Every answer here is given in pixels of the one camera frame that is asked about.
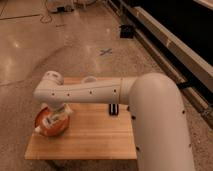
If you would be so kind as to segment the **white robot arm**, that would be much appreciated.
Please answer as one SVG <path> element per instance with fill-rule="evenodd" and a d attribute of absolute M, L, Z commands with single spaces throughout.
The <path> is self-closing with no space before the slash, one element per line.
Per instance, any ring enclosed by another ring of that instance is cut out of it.
<path fill-rule="evenodd" d="M 65 85 L 60 73 L 48 71 L 34 97 L 51 110 L 66 103 L 126 105 L 139 171 L 196 171 L 181 93 L 164 74 Z"/>

